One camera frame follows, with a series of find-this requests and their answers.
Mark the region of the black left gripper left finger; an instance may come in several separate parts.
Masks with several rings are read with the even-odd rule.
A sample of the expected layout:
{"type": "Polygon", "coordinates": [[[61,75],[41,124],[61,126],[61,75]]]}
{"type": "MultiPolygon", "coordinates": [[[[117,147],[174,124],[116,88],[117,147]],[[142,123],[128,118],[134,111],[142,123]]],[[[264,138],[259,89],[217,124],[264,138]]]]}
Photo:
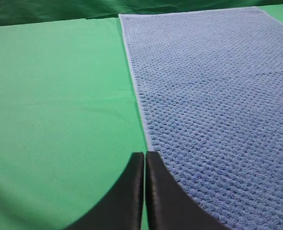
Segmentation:
{"type": "Polygon", "coordinates": [[[67,230],[139,230],[144,201],[144,154],[132,153],[120,177],[84,216],[67,230]]]}

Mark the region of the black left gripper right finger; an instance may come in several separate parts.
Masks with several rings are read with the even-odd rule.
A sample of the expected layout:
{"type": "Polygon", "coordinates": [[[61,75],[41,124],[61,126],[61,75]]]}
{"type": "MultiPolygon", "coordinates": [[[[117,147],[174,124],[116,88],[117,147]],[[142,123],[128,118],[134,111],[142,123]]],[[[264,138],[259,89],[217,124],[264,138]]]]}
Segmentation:
{"type": "Polygon", "coordinates": [[[154,151],[146,153],[146,207],[150,230],[228,229],[184,192],[154,151]]]}

